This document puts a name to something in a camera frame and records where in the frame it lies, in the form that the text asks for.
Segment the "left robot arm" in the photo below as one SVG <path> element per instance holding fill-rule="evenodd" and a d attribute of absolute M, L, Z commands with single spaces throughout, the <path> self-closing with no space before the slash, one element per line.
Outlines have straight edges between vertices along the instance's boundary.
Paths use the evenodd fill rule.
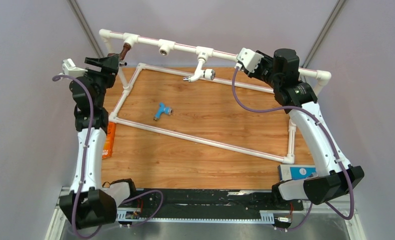
<path fill-rule="evenodd" d="M 113 87 L 119 72 L 120 55 L 87 57 L 84 62 L 99 69 L 77 67 L 69 58 L 62 62 L 62 73 L 52 77 L 54 82 L 70 80 L 68 88 L 75 101 L 76 169 L 69 194 L 60 198 L 59 207 L 76 230 L 114 223 L 121 204 L 130 208 L 139 199 L 130 178 L 116 180 L 107 189 L 102 187 L 101 181 L 109 127 L 109 113 L 104 108 L 104 101 L 107 89 Z"/>

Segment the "white PVC pipe frame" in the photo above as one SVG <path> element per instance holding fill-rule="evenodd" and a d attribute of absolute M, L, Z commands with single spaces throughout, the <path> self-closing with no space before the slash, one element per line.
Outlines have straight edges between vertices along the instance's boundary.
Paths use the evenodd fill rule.
<path fill-rule="evenodd" d="M 111 31 L 108 29 L 100 29 L 99 30 L 99 35 L 101 39 L 103 40 L 104 44 L 106 45 L 106 48 L 108 51 L 113 51 L 113 46 L 111 43 L 112 39 L 117 39 L 117 40 L 122 40 L 123 44 L 128 43 L 133 47 L 135 44 L 146 44 L 150 46 L 157 46 L 159 48 L 159 53 L 163 56 L 167 56 L 170 51 L 182 51 L 182 52 L 187 52 L 187 53 L 193 53 L 197 55 L 197 61 L 198 58 L 204 58 L 206 62 L 208 61 L 209 58 L 219 58 L 223 60 L 228 60 L 232 61 L 234 63 L 237 62 L 237 55 L 238 54 L 233 54 L 233 53 L 227 53 L 219 50 L 215 50 L 213 48 L 209 47 L 204 47 L 204 46 L 192 46 L 192 45 L 187 45 L 187 44 L 182 44 L 182 43 L 177 43 L 175 41 L 171 40 L 166 40 L 166 39 L 154 39 L 154 38 L 149 38 L 149 37 L 144 37 L 140 36 L 137 34 L 132 34 L 132 33 L 121 33 L 121 32 L 115 32 Z M 254 157 L 259 157 L 263 159 L 268 159 L 272 161 L 276 161 L 282 164 L 294 164 L 295 162 L 295 135 L 297 131 L 297 126 L 295 123 L 290 120 L 288 124 L 288 149 L 287 149 L 287 154 L 286 156 L 279 156 L 267 152 L 261 152 L 261 151 L 256 151 L 256 150 L 251 150 L 249 148 L 243 148 L 227 143 L 222 143 L 218 141 L 213 141 L 185 133 L 180 133 L 180 132 L 175 132 L 171 131 L 168 129 L 164 128 L 159 128 L 147 124 L 141 124 L 138 122 L 122 119 L 118 117 L 118 113 L 123 106 L 125 100 L 131 93 L 135 81 L 137 80 L 140 72 L 142 70 L 151 70 L 151 71 L 156 71 L 156 72 L 161 72 L 161 73 L 166 73 L 166 74 L 171 74 L 171 75 L 177 75 L 177 76 L 182 76 L 182 77 L 189 77 L 192 76 L 194 73 L 190 72 L 184 72 L 180 70 L 174 70 L 171 68 L 165 68 L 165 67 L 157 67 L 145 63 L 139 63 L 135 69 L 135 72 L 133 73 L 132 77 L 130 80 L 127 80 L 123 71 L 119 71 L 118 75 L 120 77 L 122 86 L 123 86 L 123 92 L 121 94 L 120 99 L 118 100 L 117 104 L 114 107 L 114 110 L 110 113 L 109 115 L 109 120 L 110 122 L 117 123 L 117 124 L 122 124 L 154 133 L 159 133 L 195 143 L 200 143 L 200 144 L 205 144 L 208 146 L 213 146 L 225 150 L 230 150 L 233 152 L 237 153 L 243 153 L 246 155 L 254 156 Z M 214 82 L 218 84 L 224 84 L 230 86 L 232 83 L 229 80 L 222 79 L 222 78 L 217 78 L 215 77 L 213 80 L 206 80 L 204 78 L 200 78 L 200 80 L 204 81 L 209 81 L 209 82 Z"/>

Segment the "brown water faucet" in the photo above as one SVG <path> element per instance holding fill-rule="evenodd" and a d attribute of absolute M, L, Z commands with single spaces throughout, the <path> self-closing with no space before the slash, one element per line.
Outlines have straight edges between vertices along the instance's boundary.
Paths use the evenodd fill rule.
<path fill-rule="evenodd" d="M 121 50 L 120 53 L 109 52 L 109 53 L 107 54 L 107 56 L 108 56 L 108 57 L 111 57 L 111 56 L 118 56 L 118 59 L 119 59 L 120 61 L 123 61 L 123 60 L 125 59 L 126 55 L 127 55 L 127 52 L 130 51 L 131 48 L 132 48 L 132 46 L 131 46 L 129 43 L 124 43 L 124 44 L 123 44 L 123 47 L 122 47 L 122 50 Z"/>

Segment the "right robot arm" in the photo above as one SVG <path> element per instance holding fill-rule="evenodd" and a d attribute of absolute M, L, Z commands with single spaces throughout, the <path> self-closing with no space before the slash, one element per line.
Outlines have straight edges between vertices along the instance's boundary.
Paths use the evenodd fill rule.
<path fill-rule="evenodd" d="M 288 48 L 277 49 L 273 56 L 243 48 L 236 59 L 240 70 L 249 78 L 258 79 L 273 89 L 280 109 L 300 130 L 315 165 L 313 177 L 273 185 L 271 204 L 281 210 L 291 200 L 309 200 L 320 205 L 344 195 L 352 197 L 365 173 L 340 151 L 324 122 L 316 90 L 300 79 L 301 76 L 320 78 L 331 74 L 301 68 L 296 51 Z"/>

